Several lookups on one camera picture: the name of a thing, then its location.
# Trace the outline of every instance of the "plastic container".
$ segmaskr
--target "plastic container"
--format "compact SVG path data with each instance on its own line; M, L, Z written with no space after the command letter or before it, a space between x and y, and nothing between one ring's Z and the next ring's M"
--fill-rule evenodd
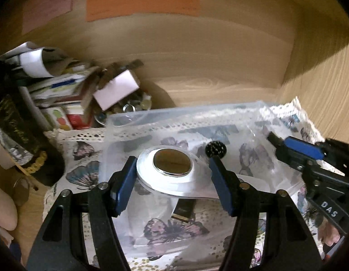
M275 158L264 131L282 138L292 135L260 101L112 115L107 120L99 180L109 180L129 156L138 157L156 145L179 146L208 162L204 148L219 140L227 147L222 161L228 170L263 179L273 193L284 189L292 195L303 185L301 176ZM231 234L234 220L219 201L197 202L194 212L199 215L187 225L170 218L176 203L175 198L150 193L136 184L126 211L114 219L126 255L158 256L184 249L193 239L205 242ZM202 219L211 215L211 219ZM186 232L186 227L195 231Z

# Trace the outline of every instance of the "white oval object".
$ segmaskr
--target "white oval object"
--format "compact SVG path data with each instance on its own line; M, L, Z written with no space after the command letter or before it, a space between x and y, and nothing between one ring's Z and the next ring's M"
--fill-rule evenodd
M167 150L168 153L170 150L174 150L174 166L180 165L179 159L182 159L184 167L175 168L173 172L170 172L164 170L161 165L157 164L156 166L155 164L158 163L156 158L164 150ZM195 154L179 147L159 145L144 150L138 157L137 173L142 185L152 191L179 198L219 199L211 180L212 172L208 165ZM270 186L261 179L245 175L237 175L237 177L251 184L257 190L270 191Z
M12 198L0 188L0 226L14 230L18 224L18 211Z

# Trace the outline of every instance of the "round mirror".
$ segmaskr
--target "round mirror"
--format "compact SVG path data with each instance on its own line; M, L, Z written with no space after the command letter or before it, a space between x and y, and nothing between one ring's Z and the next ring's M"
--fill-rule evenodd
M162 149L155 153L154 167L164 175L180 177L191 170L191 159L175 149Z

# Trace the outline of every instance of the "metal bolt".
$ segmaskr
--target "metal bolt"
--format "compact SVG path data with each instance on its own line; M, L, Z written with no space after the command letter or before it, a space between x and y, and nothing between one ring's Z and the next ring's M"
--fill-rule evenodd
M65 189L65 190L63 190L63 191L60 193L60 195L63 196L63 197L66 197L66 196L70 195L70 190Z
M240 183L240 188L247 190L250 188L250 185L247 182Z
M101 182L98 187L99 189L107 189L108 188L108 183L107 182Z
M282 196L283 198L287 196L287 191L283 189L279 189L277 193Z

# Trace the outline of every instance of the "black speckled disc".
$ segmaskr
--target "black speckled disc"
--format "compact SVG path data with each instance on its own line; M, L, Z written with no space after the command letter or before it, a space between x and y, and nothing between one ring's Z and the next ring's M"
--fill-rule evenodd
M222 159L227 153L227 148L224 143L219 140L214 140L206 145L205 152L209 158L219 156L219 158Z

